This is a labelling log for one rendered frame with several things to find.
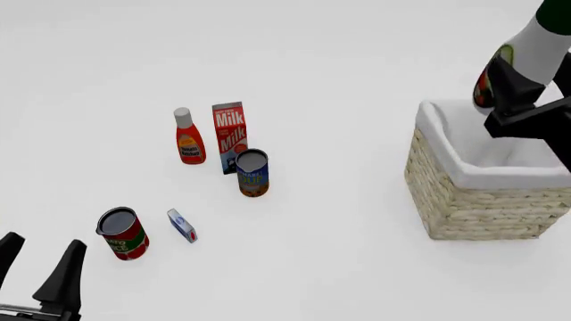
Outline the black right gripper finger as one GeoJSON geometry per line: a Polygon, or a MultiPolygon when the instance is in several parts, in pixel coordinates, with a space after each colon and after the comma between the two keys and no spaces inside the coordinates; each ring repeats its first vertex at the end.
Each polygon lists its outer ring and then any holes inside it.
{"type": "Polygon", "coordinates": [[[571,53],[566,53],[553,79],[564,98],[571,98],[571,53]]]}
{"type": "Polygon", "coordinates": [[[489,64],[494,110],[499,114],[521,114],[535,108],[546,86],[524,77],[501,56],[489,64]]]}

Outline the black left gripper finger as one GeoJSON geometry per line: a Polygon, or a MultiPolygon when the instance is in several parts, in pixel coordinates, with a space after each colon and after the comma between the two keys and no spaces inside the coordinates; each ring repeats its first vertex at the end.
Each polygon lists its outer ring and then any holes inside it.
{"type": "Polygon", "coordinates": [[[15,232],[9,232],[0,240],[0,288],[24,243],[25,238],[15,232]]]}
{"type": "Polygon", "coordinates": [[[78,314],[81,308],[80,283],[87,246],[73,240],[63,253],[54,271],[32,295],[40,302],[41,312],[78,314]]]}

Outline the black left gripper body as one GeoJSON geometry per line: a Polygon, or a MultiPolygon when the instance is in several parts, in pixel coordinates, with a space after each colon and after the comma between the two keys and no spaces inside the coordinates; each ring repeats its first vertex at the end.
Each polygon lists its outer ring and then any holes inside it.
{"type": "Polygon", "coordinates": [[[33,321],[80,321],[82,304],[43,303],[39,308],[0,304],[0,317],[33,321]]]}

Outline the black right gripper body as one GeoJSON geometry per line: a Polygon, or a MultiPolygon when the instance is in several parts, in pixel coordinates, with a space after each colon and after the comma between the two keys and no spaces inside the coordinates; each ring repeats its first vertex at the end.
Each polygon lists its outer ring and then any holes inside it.
{"type": "Polygon", "coordinates": [[[571,141],[571,97],[506,116],[493,111],[484,127],[493,138],[534,138],[571,141]]]}

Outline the white salad dressing bottle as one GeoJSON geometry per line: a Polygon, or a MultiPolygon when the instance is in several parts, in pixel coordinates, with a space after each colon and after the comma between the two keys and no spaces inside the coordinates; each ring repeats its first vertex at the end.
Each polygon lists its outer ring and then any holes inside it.
{"type": "Polygon", "coordinates": [[[570,49],[571,0],[543,0],[529,23],[493,56],[547,87],[570,49]]]}

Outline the wicker basket with white lining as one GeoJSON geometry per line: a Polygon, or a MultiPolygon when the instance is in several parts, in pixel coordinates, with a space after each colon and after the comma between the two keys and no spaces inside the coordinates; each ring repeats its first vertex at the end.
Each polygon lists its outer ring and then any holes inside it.
{"type": "Polygon", "coordinates": [[[571,173],[542,140],[492,138],[471,101],[418,106],[405,181],[434,240],[534,239],[571,210],[571,173]]]}

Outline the red tomato sauce can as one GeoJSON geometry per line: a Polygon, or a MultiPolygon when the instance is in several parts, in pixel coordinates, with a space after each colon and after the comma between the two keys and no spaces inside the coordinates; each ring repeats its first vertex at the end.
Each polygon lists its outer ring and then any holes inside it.
{"type": "Polygon", "coordinates": [[[99,218],[95,232],[104,238],[115,256],[123,261],[140,258],[150,243],[137,214],[127,207],[105,212],[99,218]]]}

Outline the small blue and white box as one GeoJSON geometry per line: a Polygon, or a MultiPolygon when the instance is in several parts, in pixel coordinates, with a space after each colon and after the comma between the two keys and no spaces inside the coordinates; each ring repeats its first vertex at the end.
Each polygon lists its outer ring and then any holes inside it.
{"type": "Polygon", "coordinates": [[[169,217],[170,223],[189,243],[195,243],[198,240],[194,227],[189,224],[177,210],[168,210],[167,216],[169,217]]]}

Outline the red tomato ketchup bottle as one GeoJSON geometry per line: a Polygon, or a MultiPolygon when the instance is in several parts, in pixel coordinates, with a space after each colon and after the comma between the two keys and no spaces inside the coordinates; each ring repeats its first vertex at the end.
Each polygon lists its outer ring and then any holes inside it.
{"type": "Polygon", "coordinates": [[[206,161],[206,151],[190,110],[180,107],[173,111],[177,123],[176,143],[178,154],[186,165],[199,165],[206,161]]]}

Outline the blue alphabet soup can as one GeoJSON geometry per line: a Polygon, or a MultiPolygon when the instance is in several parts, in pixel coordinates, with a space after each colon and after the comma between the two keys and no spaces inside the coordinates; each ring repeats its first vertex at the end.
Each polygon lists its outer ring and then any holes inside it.
{"type": "Polygon", "coordinates": [[[246,197],[260,197],[269,190],[269,159],[260,149],[247,149],[236,156],[236,173],[240,192],[246,197]]]}

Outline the red milk carton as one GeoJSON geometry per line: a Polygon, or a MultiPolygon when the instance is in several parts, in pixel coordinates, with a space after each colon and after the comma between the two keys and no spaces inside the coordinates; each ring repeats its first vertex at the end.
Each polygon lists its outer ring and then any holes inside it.
{"type": "Polygon", "coordinates": [[[236,173],[236,157],[248,149],[244,109],[241,102],[212,106],[212,117],[224,175],[236,173]]]}

